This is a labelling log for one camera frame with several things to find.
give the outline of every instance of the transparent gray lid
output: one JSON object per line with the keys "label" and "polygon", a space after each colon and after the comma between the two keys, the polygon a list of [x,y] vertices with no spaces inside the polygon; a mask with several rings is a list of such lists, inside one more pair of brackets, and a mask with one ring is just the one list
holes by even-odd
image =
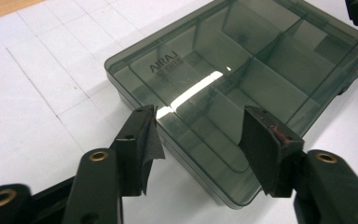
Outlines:
{"label": "transparent gray lid", "polygon": [[240,208],[260,190],[237,146],[244,106],[304,135],[358,77],[358,31],[302,0],[214,1],[105,68],[133,107],[158,106],[167,144]]}

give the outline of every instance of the gray plastic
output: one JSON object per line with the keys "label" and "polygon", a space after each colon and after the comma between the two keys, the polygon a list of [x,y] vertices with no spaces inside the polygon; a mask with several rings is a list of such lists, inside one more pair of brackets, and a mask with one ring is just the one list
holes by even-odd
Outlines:
{"label": "gray plastic", "polygon": [[237,146],[244,106],[304,135],[358,77],[358,31],[302,0],[214,1],[105,69],[129,106],[158,106],[165,146],[238,209],[260,190]]}

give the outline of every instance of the plastic storage box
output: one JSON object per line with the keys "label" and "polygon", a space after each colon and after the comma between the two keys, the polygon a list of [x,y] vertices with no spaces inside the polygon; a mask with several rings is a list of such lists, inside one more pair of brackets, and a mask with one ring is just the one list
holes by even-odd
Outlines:
{"label": "plastic storage box", "polygon": [[358,77],[358,31],[302,0],[214,1],[105,69],[128,106],[158,106],[165,147],[238,209],[260,191],[237,146],[244,106],[304,135]]}

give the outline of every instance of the metal grommet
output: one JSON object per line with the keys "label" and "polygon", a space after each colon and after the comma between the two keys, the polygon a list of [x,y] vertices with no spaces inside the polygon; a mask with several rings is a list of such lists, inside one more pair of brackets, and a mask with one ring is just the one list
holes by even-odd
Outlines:
{"label": "metal grommet", "polygon": [[0,190],[0,207],[13,201],[17,192],[14,189],[2,189]]}
{"label": "metal grommet", "polygon": [[97,151],[89,156],[91,161],[103,161],[109,154],[105,151]]}
{"label": "metal grommet", "polygon": [[338,160],[335,156],[331,155],[331,154],[327,154],[324,152],[320,152],[318,154],[316,154],[316,158],[318,158],[318,160],[320,161],[324,161],[327,163],[337,163]]}

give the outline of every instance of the white surface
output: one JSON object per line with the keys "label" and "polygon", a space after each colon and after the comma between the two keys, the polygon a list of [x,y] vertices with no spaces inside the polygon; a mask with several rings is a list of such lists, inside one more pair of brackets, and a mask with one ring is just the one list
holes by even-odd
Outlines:
{"label": "white surface", "polygon": [[[0,18],[0,185],[37,193],[74,175],[84,152],[108,147],[130,110],[104,60],[208,2],[47,0]],[[309,2],[351,24],[345,1]],[[358,79],[305,139],[358,174]],[[218,206],[166,156],[154,163],[148,195],[124,199],[126,223],[296,223],[292,199],[260,193],[239,211]]]}

